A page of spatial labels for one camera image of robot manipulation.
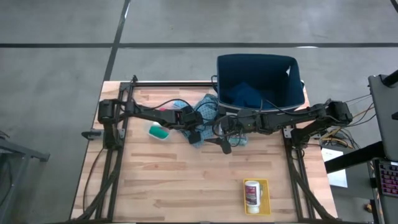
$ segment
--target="bottle label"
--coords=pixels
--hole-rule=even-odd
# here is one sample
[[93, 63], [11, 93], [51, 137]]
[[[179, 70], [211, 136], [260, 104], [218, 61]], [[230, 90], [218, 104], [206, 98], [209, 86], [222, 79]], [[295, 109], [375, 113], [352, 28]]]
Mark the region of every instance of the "bottle label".
[[246, 204], [257, 205], [256, 187], [245, 186], [246, 190]]

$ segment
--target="white paper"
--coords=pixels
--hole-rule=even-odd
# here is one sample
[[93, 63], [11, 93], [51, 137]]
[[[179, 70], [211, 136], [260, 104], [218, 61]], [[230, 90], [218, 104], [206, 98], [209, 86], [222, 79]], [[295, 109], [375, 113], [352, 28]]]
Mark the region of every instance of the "white paper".
[[[329, 161], [336, 157], [342, 156], [343, 152], [331, 150], [331, 149], [322, 149], [322, 158], [323, 161]], [[336, 172], [332, 172], [328, 174], [329, 184], [338, 187], [348, 187], [347, 186], [347, 177], [346, 177], [346, 170], [339, 170]]]

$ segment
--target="keyboard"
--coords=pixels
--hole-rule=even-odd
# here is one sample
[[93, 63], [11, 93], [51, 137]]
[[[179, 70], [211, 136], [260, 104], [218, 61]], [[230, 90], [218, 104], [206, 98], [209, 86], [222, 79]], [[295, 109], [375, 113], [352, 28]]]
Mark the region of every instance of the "keyboard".
[[378, 164], [379, 191], [383, 195], [398, 197], [398, 166], [390, 162]]

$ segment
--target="black line on floor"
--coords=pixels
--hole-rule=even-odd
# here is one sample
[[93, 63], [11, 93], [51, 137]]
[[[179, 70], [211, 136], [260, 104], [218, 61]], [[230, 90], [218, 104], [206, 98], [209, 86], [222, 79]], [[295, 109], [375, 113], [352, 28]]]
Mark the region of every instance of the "black line on floor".
[[0, 48], [110, 48], [112, 43], [80, 44], [0, 44]]
[[122, 49], [195, 49], [195, 48], [363, 48], [398, 47], [396, 43], [123, 43]]
[[131, 0], [124, 1], [122, 13], [120, 15], [118, 29], [116, 30], [116, 35], [114, 36], [111, 55], [109, 56], [108, 64], [106, 65], [106, 70], [105, 70], [105, 75], [104, 75], [103, 81], [109, 81], [111, 79], [113, 65], [114, 65], [114, 61], [116, 59], [116, 54], [118, 52], [120, 39], [122, 37], [123, 27], [124, 27], [124, 23], [127, 18], [127, 12], [129, 10], [130, 1]]
[[397, 2], [397, 0], [390, 0], [390, 1], [391, 1], [392, 6], [394, 6], [394, 9], [398, 13], [398, 2]]

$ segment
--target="yellow tray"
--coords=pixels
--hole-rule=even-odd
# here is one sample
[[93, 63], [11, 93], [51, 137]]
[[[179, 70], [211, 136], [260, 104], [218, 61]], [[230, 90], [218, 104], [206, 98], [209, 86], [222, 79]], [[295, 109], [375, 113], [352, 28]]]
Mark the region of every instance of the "yellow tray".
[[[260, 212], [257, 214], [248, 213], [248, 207], [246, 206], [246, 191], [244, 190], [244, 183], [249, 180], [258, 181], [260, 186], [262, 187], [262, 197], [260, 202]], [[271, 214], [271, 203], [269, 201], [269, 188], [268, 188], [268, 180], [267, 179], [244, 179], [243, 180], [243, 203], [244, 203], [244, 212], [246, 215], [270, 215]]]

